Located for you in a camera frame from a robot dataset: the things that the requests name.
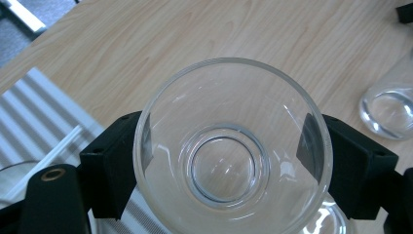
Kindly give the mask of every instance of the black object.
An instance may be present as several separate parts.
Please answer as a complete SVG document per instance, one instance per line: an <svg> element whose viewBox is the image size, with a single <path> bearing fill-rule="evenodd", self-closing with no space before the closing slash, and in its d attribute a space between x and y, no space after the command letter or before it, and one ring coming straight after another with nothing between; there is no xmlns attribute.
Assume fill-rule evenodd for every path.
<svg viewBox="0 0 413 234"><path fill-rule="evenodd" d="M413 3L398 7L395 9L398 15L398 21L401 23L413 22Z"/></svg>
<svg viewBox="0 0 413 234"><path fill-rule="evenodd" d="M77 169L56 165L34 175L25 200L0 210L0 233L89 233L90 208L95 217L120 218L136 185L132 148L139 116L115 121L80 153ZM323 117L334 153L329 193L338 206L348 218L361 219L374 219L383 207L389 213L387 234L413 233L413 169L398 174L398 157L390 150L336 118ZM306 151L317 155L323 147L310 132L319 134L308 115L297 157L319 179L315 164L323 159L307 157Z"/></svg>

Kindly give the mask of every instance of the wooden table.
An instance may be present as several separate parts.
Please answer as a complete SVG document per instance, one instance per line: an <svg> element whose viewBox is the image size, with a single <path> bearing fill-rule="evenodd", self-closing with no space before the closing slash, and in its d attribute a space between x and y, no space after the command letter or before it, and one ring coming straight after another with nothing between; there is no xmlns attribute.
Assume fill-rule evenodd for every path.
<svg viewBox="0 0 413 234"><path fill-rule="evenodd" d="M357 113L363 92L413 47L391 0L85 0L0 70L4 93L37 66L102 125L140 110L172 74L204 59L268 63L296 80L322 113L335 116L413 167L412 140L368 132ZM386 214L357 221L383 233Z"/></svg>

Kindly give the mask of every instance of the white striped cloth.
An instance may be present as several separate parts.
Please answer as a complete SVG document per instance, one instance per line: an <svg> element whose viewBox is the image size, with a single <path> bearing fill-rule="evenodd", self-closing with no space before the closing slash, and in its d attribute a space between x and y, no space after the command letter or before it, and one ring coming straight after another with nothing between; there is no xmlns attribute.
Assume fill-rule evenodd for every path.
<svg viewBox="0 0 413 234"><path fill-rule="evenodd" d="M81 135L54 160L55 164L78 166L80 151L103 128L38 69L32 68L0 97L0 172L16 164L42 160L78 125L83 129ZM2 188L11 181L16 183L15 178L0 174ZM97 230L98 233L169 233L136 188L121 220L99 219Z"/></svg>

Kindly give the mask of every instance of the glass bowl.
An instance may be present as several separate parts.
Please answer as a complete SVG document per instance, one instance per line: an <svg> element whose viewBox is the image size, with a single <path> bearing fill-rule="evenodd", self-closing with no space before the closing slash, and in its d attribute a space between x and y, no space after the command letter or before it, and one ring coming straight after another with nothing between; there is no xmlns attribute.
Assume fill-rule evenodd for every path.
<svg viewBox="0 0 413 234"><path fill-rule="evenodd" d="M327 193L332 151L295 81L255 60L215 58L179 71L147 103L133 166L173 233L298 233Z"/></svg>

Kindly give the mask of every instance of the glass cup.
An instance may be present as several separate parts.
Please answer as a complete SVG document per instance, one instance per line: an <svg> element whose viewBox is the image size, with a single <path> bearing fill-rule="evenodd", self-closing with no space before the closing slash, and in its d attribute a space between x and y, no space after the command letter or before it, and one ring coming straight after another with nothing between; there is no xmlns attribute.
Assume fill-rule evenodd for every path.
<svg viewBox="0 0 413 234"><path fill-rule="evenodd" d="M413 50L367 90L359 114L368 129L381 137L413 137Z"/></svg>
<svg viewBox="0 0 413 234"><path fill-rule="evenodd" d="M325 218L332 149L318 108L291 78L216 58L181 70L147 103L133 166L173 233L310 233Z"/></svg>

